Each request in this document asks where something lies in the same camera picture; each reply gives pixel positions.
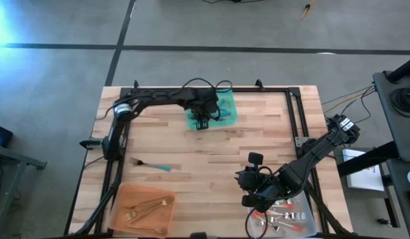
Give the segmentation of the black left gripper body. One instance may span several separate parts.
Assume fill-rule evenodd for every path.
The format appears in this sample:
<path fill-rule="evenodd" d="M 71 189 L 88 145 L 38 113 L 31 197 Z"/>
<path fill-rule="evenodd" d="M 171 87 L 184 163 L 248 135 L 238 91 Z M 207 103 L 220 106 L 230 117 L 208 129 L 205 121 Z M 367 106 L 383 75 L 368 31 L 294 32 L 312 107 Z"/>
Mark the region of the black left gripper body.
<path fill-rule="evenodd" d="M 191 110 L 196 115 L 213 114 L 219 111 L 218 95 L 215 90 L 208 88 L 189 88 L 192 97 L 184 106 L 185 110 Z"/>

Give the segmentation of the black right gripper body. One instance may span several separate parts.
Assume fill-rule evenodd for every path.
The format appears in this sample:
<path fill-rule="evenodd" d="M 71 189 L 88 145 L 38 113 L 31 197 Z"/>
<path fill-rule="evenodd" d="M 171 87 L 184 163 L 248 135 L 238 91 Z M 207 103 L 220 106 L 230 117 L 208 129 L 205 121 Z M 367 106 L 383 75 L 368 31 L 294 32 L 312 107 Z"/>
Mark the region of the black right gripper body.
<path fill-rule="evenodd" d="M 241 205 L 255 208 L 258 212 L 265 212 L 271 208 L 276 200 L 285 196 L 285 188 L 274 174 L 262 173 L 266 166 L 249 167 L 236 172 L 236 181 L 240 189 L 246 192 L 241 198 Z"/>

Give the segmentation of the clear plastic bin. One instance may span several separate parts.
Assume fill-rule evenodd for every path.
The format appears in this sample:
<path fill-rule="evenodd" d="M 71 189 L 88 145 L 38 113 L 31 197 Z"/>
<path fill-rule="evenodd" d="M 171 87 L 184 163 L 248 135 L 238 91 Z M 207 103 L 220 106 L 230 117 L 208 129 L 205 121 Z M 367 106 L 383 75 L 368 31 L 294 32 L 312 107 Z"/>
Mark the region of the clear plastic bin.
<path fill-rule="evenodd" d="M 285 200 L 277 200 L 266 213 L 267 215 L 269 215 L 269 211 L 305 212 L 307 214 L 307 218 L 305 220 L 286 220 L 280 216 L 273 216 L 275 218 L 278 218 L 278 220 L 282 222 L 286 222 L 289 224 L 297 224 L 301 226 L 303 230 L 299 232 L 286 226 L 275 223 L 276 226 L 279 226 L 281 228 L 281 231 L 279 233 L 276 233 L 274 229 L 267 227 L 267 231 L 262 239 L 301 239 L 309 236 L 314 236 L 317 233 L 314 216 L 312 214 L 312 210 L 309 207 L 309 203 L 305 193 L 302 192 L 293 198 L 299 199 L 299 202 L 294 204 L 295 207 L 293 210 L 277 207 L 278 204 L 285 204 Z M 263 234 L 265 227 L 257 225 L 256 220 L 252 216 L 250 216 L 248 220 L 247 229 L 252 237 L 258 238 Z"/>

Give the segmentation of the teal plastic bin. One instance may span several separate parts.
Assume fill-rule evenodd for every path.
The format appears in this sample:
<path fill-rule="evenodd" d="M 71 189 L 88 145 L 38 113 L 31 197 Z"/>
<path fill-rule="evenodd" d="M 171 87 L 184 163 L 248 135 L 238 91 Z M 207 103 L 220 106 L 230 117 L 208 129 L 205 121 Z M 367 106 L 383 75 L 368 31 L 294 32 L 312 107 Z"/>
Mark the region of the teal plastic bin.
<path fill-rule="evenodd" d="M 237 122 L 238 120 L 238 113 L 236 110 L 233 91 L 230 89 L 219 89 L 216 90 L 216 93 L 218 95 L 218 98 L 226 98 L 227 102 L 223 108 L 231 111 L 232 114 L 231 116 L 223 118 L 214 118 L 211 116 L 208 122 L 209 128 L 226 127 L 235 124 L 235 122 Z"/>

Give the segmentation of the white paper box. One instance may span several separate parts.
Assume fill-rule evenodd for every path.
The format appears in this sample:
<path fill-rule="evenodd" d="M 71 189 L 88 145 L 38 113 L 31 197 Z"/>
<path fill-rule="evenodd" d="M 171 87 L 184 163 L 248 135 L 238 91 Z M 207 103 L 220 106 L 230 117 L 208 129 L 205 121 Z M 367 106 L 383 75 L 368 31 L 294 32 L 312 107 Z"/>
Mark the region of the white paper box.
<path fill-rule="evenodd" d="M 343 149 L 342 156 L 344 162 L 363 155 L 364 151 L 353 149 Z M 383 192 L 384 186 L 379 165 L 374 165 L 346 176 L 347 186 L 353 189 L 364 189 Z"/>

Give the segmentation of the orange plastic bin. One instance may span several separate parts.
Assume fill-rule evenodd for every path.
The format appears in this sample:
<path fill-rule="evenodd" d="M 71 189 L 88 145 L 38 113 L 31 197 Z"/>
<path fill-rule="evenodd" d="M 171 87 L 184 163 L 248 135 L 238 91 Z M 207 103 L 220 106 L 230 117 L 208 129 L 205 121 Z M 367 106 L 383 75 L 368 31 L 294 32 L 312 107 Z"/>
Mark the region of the orange plastic bin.
<path fill-rule="evenodd" d="M 124 219 L 124 215 L 129 212 L 129 209 L 124 208 L 125 206 L 133 206 L 139 202 L 168 195 L 174 198 L 174 202 L 169 206 L 159 208 L 146 217 L 135 222 L 126 221 Z M 128 234 L 135 234 L 138 236 L 165 239 L 168 236 L 171 227 L 172 212 L 175 202 L 176 195 L 172 191 L 155 189 L 133 183 L 123 183 L 119 186 L 114 204 L 111 208 L 108 228 L 114 231 L 126 232 Z M 144 226 L 148 228 L 166 228 L 167 233 L 157 234 L 153 231 L 128 228 L 128 225 Z"/>

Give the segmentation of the black stand bar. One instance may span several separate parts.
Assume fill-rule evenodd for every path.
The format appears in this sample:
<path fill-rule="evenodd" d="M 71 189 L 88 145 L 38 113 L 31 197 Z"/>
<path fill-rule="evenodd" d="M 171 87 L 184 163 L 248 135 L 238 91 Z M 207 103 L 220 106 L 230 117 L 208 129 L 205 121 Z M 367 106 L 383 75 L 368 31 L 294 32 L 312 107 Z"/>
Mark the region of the black stand bar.
<path fill-rule="evenodd" d="M 388 159 L 400 159 L 396 144 L 393 141 L 374 148 L 363 155 L 345 161 L 339 164 L 337 169 L 339 175 L 343 177 L 379 165 Z"/>

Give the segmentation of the yellow black floor tool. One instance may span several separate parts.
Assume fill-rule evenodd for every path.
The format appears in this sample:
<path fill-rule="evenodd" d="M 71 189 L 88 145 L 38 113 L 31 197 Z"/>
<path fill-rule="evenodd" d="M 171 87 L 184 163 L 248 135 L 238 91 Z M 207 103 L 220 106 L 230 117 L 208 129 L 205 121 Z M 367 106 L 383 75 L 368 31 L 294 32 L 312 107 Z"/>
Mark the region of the yellow black floor tool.
<path fill-rule="evenodd" d="M 305 20 L 307 15 L 309 14 L 310 10 L 312 9 L 314 5 L 315 0 L 310 0 L 308 4 L 305 5 L 304 10 L 301 14 L 301 21 Z"/>

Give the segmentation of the dark grey side table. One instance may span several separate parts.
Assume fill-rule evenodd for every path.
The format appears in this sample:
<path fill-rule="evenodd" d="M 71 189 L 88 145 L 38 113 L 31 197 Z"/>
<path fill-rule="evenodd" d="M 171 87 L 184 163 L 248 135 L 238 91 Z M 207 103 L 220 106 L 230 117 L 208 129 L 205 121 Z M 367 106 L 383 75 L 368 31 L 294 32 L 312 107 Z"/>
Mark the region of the dark grey side table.
<path fill-rule="evenodd" d="M 410 237 L 410 182 L 407 178 L 410 172 L 410 162 L 391 159 L 386 163 Z"/>

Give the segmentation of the black pole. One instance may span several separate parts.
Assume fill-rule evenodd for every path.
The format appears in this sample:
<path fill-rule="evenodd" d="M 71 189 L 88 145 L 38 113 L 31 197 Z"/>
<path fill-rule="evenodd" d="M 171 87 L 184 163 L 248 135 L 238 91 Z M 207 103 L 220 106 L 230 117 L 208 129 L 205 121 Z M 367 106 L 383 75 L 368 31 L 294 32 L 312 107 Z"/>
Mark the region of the black pole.
<path fill-rule="evenodd" d="M 389 82 L 396 84 L 398 81 L 408 75 L 410 75 L 410 60 L 408 60 L 405 64 L 401 65 L 393 72 L 389 73 L 387 75 L 387 79 Z"/>

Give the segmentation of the grey metal stand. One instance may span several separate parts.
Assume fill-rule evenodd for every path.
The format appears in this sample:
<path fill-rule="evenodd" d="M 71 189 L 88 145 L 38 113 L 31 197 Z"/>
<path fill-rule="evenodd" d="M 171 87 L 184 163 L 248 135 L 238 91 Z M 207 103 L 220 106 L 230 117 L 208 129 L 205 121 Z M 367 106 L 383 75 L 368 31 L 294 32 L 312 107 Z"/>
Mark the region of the grey metal stand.
<path fill-rule="evenodd" d="M 14 152 L 0 146 L 0 233 L 27 166 L 46 168 L 46 161 Z"/>

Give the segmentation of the black device blue light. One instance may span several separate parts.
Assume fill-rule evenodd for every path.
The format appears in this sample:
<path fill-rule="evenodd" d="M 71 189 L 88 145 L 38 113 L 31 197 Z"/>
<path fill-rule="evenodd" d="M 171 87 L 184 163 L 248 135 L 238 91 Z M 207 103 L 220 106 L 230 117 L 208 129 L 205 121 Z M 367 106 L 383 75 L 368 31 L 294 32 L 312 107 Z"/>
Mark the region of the black device blue light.
<path fill-rule="evenodd" d="M 13 138 L 13 133 L 0 126 L 0 146 L 7 148 Z"/>

